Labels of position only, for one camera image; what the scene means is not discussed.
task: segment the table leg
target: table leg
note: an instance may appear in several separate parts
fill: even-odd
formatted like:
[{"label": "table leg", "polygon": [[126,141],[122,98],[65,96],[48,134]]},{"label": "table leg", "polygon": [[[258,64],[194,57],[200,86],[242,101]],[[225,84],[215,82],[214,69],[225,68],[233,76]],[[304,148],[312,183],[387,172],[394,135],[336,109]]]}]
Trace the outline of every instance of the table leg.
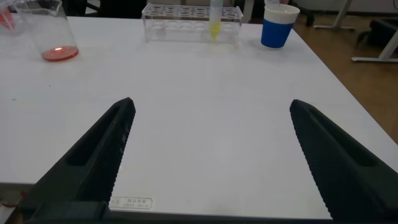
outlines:
[{"label": "table leg", "polygon": [[354,62],[391,62],[398,63],[398,58],[390,58],[398,47],[398,30],[388,42],[378,58],[353,57]]},{"label": "table leg", "polygon": [[243,10],[243,23],[249,23],[251,19],[251,14],[253,13],[253,5],[254,0],[245,0],[244,1],[244,10]]},{"label": "table leg", "polygon": [[344,19],[346,13],[347,13],[348,8],[351,5],[352,1],[353,0],[346,0],[346,2],[344,3],[344,6],[340,9],[340,12],[337,15],[335,23],[332,26],[315,25],[314,28],[316,28],[316,29],[349,29],[349,30],[355,30],[355,27],[341,26],[341,23],[343,22],[343,19]]}]

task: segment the yellow liquid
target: yellow liquid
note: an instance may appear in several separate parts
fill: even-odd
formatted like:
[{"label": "yellow liquid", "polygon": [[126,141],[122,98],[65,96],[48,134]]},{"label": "yellow liquid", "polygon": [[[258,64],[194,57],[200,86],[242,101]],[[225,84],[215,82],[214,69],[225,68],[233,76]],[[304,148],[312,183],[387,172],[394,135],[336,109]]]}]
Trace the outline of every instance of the yellow liquid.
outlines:
[{"label": "yellow liquid", "polygon": [[212,24],[209,24],[209,31],[210,35],[213,39],[216,39],[218,36],[218,33],[220,32],[221,29],[221,21],[217,21],[216,25],[212,27]]}]

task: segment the paper cup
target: paper cup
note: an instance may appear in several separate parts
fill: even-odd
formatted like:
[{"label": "paper cup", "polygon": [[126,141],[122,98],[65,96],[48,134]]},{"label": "paper cup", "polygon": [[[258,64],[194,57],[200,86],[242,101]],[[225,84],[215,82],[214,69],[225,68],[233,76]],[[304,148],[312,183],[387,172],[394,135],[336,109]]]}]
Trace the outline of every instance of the paper cup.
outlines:
[{"label": "paper cup", "polygon": [[267,47],[281,48],[300,13],[294,6],[271,4],[265,7],[261,43]]}]

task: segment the glass beaker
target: glass beaker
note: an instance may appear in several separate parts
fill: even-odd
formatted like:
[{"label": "glass beaker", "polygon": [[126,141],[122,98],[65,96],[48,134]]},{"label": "glass beaker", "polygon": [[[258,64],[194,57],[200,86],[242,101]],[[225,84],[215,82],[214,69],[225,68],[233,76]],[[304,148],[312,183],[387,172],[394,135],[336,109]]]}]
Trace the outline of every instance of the glass beaker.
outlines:
[{"label": "glass beaker", "polygon": [[23,30],[22,21],[13,4],[14,0],[0,0],[0,35],[18,35]]},{"label": "glass beaker", "polygon": [[59,62],[78,55],[61,0],[23,0],[15,8],[43,59]]}]

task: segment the label sticker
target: label sticker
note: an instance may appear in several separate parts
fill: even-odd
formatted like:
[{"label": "label sticker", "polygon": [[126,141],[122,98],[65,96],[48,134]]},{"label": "label sticker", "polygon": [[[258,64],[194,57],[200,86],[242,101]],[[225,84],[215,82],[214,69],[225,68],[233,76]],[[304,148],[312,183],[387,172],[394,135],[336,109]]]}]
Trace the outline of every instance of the label sticker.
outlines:
[{"label": "label sticker", "polygon": [[151,210],[153,200],[139,197],[111,197],[110,208],[127,208],[132,210]]}]

